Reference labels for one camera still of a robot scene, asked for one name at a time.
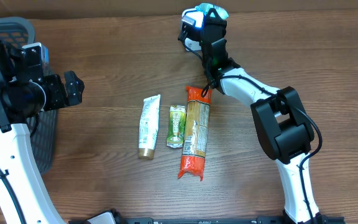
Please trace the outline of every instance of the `plastic basket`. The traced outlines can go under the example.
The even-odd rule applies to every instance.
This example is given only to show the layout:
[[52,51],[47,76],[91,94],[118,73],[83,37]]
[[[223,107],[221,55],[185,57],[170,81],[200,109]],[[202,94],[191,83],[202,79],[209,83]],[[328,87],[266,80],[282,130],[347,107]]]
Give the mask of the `plastic basket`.
[[[29,21],[21,17],[1,18],[0,40],[10,42],[18,48],[32,44],[35,41],[34,27]],[[52,165],[53,153],[55,152],[57,113],[57,110],[40,113],[38,129],[31,138],[35,163],[41,174],[48,172]],[[31,132],[35,126],[35,118],[27,119],[27,124]]]

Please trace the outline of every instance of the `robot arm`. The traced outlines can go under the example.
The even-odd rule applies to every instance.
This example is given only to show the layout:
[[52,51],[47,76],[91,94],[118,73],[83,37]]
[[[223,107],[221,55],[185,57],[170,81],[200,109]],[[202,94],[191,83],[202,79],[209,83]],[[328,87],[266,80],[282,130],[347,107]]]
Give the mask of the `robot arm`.
[[[41,43],[17,49],[0,41],[0,207],[7,223],[65,223],[35,163],[26,119],[82,102],[84,83],[74,72],[51,74]],[[81,223],[112,223],[106,212]]]
[[[242,68],[233,68],[226,72],[225,76],[240,75],[251,79],[253,82],[264,88],[271,93],[277,93],[278,88],[264,85],[248,75]],[[259,100],[265,100],[270,97],[266,93],[262,93],[258,88],[246,80],[239,78],[223,78],[220,80],[222,91],[227,96],[232,96],[242,102],[246,107],[250,107],[253,103]],[[280,116],[280,113],[275,113],[275,117]],[[278,171],[284,189],[285,196],[285,213],[288,217],[294,221],[294,223],[303,222],[306,223],[310,220],[308,208],[306,206],[303,191],[301,188],[301,179],[299,173],[300,162],[306,157],[305,153],[290,159],[289,164],[284,164],[280,160],[276,160]],[[310,203],[311,212],[316,216],[319,212],[318,207],[313,198],[313,192],[311,188],[310,175],[309,175],[309,160],[303,164],[303,179],[305,183],[306,194]]]
[[[209,86],[251,108],[259,143],[266,155],[276,160],[280,172],[286,217],[292,223],[313,222],[320,214],[313,198],[308,160],[302,172],[305,194],[299,167],[309,154],[314,133],[310,122],[298,111],[305,112],[298,93],[291,87],[280,90],[263,84],[228,57],[224,39],[227,22],[219,17],[215,8],[202,18],[202,27],[197,25],[200,14],[193,10],[185,12],[178,40],[184,44],[193,41],[192,45],[185,46],[189,51],[197,49],[194,42],[199,43]],[[290,118],[277,123],[276,117],[281,114],[289,114]]]

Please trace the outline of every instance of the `white tube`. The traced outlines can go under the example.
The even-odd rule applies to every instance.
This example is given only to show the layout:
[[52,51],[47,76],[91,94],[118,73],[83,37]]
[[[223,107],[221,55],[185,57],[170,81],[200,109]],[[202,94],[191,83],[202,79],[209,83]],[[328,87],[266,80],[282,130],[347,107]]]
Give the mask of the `white tube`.
[[160,97],[161,95],[152,96],[143,101],[139,124],[139,158],[141,159],[154,158],[160,117]]

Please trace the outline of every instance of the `packaged food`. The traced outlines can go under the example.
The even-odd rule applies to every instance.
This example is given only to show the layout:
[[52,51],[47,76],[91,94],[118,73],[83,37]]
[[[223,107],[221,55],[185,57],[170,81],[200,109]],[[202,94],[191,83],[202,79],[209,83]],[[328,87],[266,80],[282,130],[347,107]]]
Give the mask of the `packaged food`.
[[203,180],[206,143],[208,136],[209,106],[212,91],[201,97],[200,88],[186,86],[188,92],[185,143],[181,156],[178,178],[185,172],[200,176]]
[[185,135],[186,108],[181,105],[172,105],[169,110],[169,127],[167,146],[181,148]]
[[160,117],[160,95],[143,100],[139,124],[139,158],[153,159]]

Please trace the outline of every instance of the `orange bag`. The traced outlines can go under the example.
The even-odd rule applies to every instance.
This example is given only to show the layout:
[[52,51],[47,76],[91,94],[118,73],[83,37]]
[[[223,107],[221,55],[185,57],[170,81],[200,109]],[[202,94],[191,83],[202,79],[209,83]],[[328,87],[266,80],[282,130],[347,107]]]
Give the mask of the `orange bag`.
[[201,97],[200,88],[186,86],[187,116],[185,128],[185,143],[181,156],[178,178],[185,172],[201,177],[203,180],[206,142],[208,136],[209,106],[211,104],[212,91]]

